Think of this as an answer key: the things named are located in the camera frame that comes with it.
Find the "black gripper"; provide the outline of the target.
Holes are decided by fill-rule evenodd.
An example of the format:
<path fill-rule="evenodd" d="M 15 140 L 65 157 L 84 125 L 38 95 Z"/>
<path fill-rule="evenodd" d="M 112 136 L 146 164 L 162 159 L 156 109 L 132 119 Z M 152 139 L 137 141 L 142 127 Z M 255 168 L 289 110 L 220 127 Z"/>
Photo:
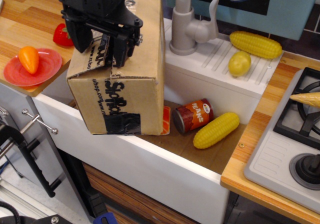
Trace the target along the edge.
<path fill-rule="evenodd" d="M 83 53 L 91 44 L 92 30 L 113 38 L 115 68 L 121 68 L 142 42 L 143 21 L 129 11 L 126 0 L 59 0 L 62 17 L 74 47 Z"/>

